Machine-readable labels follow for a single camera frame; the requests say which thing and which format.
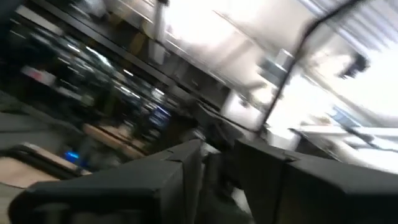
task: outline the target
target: black cable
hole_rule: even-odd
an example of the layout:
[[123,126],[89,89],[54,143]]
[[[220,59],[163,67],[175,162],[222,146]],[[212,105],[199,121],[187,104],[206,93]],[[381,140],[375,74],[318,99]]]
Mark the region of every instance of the black cable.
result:
[[304,51],[303,51],[303,46],[306,43],[307,39],[310,37],[310,35],[324,22],[326,22],[327,20],[337,16],[338,14],[342,14],[345,13],[346,11],[350,11],[352,8],[356,7],[361,1],[366,1],[366,0],[350,0],[345,2],[344,4],[340,5],[339,7],[337,7],[336,9],[334,9],[333,11],[331,11],[329,14],[327,14],[326,16],[322,17],[321,19],[315,20],[313,22],[311,22],[309,24],[309,26],[306,28],[302,39],[300,40],[300,42],[298,43],[296,49],[293,51],[292,55],[294,56],[292,59],[292,62],[289,64],[289,66],[287,67],[286,70],[286,74],[283,77],[280,85],[279,85],[279,89],[278,92],[276,93],[274,99],[272,100],[271,106],[269,107],[269,109],[267,110],[266,115],[264,116],[264,119],[262,120],[261,126],[260,128],[257,130],[257,134],[260,135],[262,133],[263,130],[263,126],[267,123],[269,116],[271,115],[272,111],[275,109],[275,106],[278,102],[278,99],[280,98],[280,96],[282,95],[282,92],[284,90],[284,87],[287,84],[287,81],[290,78],[290,75],[292,73],[292,70],[295,66],[295,64],[300,60],[300,58],[304,55]]

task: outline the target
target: cable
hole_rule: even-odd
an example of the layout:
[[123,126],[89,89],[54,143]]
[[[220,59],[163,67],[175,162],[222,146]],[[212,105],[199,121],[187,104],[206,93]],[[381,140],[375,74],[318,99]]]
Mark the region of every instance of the cable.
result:
[[284,90],[284,87],[287,84],[287,81],[290,78],[290,75],[292,73],[292,70],[295,66],[295,64],[303,57],[304,55],[304,50],[303,50],[303,46],[306,43],[307,39],[310,37],[310,35],[324,22],[326,22],[327,20],[341,14],[341,13],[345,13],[346,11],[350,11],[352,8],[356,7],[361,1],[366,1],[366,0],[350,0],[347,1],[346,3],[342,4],[341,6],[337,7],[336,9],[334,9],[333,11],[331,11],[329,14],[327,14],[326,16],[322,17],[321,19],[315,20],[313,21],[311,24],[309,24],[309,26],[306,28],[304,35],[302,37],[302,39],[300,40],[300,42],[298,43],[296,49],[293,51],[293,60],[292,62],[289,64],[289,66],[287,67],[286,70],[286,74],[283,77],[279,89],[274,97],[274,99],[272,100],[271,106],[270,108],[267,110],[266,115],[264,116],[264,119],[262,120],[261,126],[260,128],[256,131],[257,135],[260,135],[262,133],[263,127],[264,125],[267,123],[272,111],[275,109],[276,104],[278,102],[278,99],[280,98],[280,96],[282,95],[282,92]]

